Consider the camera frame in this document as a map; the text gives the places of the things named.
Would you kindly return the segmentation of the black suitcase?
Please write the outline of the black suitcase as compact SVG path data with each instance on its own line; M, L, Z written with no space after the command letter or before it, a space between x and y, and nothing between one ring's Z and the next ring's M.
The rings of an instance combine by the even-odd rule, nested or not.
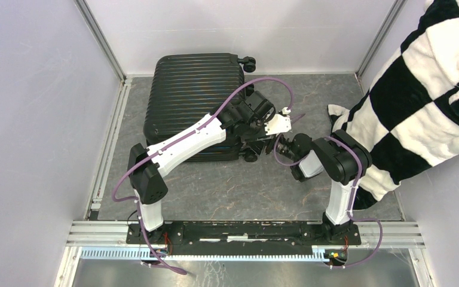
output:
M231 53L177 54L156 64L146 109L143 134L147 146L165 141L218 106L245 83L244 72L256 70L254 57ZM272 139L243 142L237 135L193 155L187 161L234 161L243 157L254 162L269 154Z

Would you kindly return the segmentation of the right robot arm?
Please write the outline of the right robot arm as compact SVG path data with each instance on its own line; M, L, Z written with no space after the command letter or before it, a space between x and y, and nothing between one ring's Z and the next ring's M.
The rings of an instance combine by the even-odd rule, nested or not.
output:
M342 129L318 139L303 133L298 133L292 140L279 135L273 153L293 160L288 166L297 181L304 182L322 172L328 174L331 190L320 234L329 244L342 240L353 227L356 191L372 165L371 153Z

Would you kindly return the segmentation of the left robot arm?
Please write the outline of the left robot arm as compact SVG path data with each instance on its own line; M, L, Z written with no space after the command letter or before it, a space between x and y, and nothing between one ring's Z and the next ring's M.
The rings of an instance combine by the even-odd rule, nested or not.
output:
M258 142L288 131L290 119L278 113L260 92L233 105L226 100L219 108L173 137L130 153L131 186L137 197L141 236L158 243L164 236L161 201L168 192L164 178L178 165L200 151L223 142L227 136L244 143Z

